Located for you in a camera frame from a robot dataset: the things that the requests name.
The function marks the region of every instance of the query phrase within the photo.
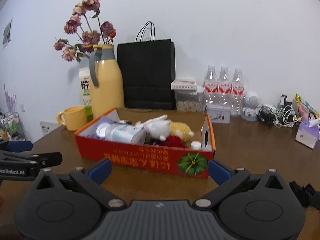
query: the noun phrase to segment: red box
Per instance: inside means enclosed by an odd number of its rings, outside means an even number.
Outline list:
[[[214,157],[216,149],[208,114],[114,108],[104,115],[114,121],[125,119],[135,124],[137,121],[145,122],[163,114],[167,114],[168,119],[173,122],[184,122],[189,125],[195,135],[187,142],[187,146],[190,147],[191,141],[198,140],[202,142],[202,150],[135,145],[89,138],[88,135],[95,134],[100,119],[98,117],[75,132],[79,152],[83,158],[95,161],[107,157],[113,165],[128,165],[148,171],[207,178],[208,161]]]

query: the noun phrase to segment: white robot toy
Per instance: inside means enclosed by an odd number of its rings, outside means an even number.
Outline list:
[[[246,92],[246,94],[244,95],[244,104],[246,106],[242,109],[241,117],[247,121],[256,121],[256,108],[260,104],[259,95],[253,91]]]

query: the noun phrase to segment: yellow plush toy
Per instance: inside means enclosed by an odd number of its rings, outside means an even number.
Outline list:
[[[190,140],[190,137],[194,136],[194,133],[186,123],[171,122],[170,135],[178,136],[182,141],[187,142]]]

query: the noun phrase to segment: gray handle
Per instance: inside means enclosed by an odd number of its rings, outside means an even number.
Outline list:
[[[99,81],[97,79],[96,69],[95,69],[94,63],[101,59],[101,54],[102,54],[102,49],[97,49],[97,50],[91,52],[90,58],[89,58],[90,76],[91,76],[92,83],[95,87],[99,86]]]

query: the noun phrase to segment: white plush toy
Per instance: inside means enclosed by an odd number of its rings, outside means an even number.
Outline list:
[[[166,120],[167,115],[150,119],[144,123],[137,122],[136,127],[143,127],[143,129],[150,134],[153,139],[165,141],[170,134],[171,120]]]

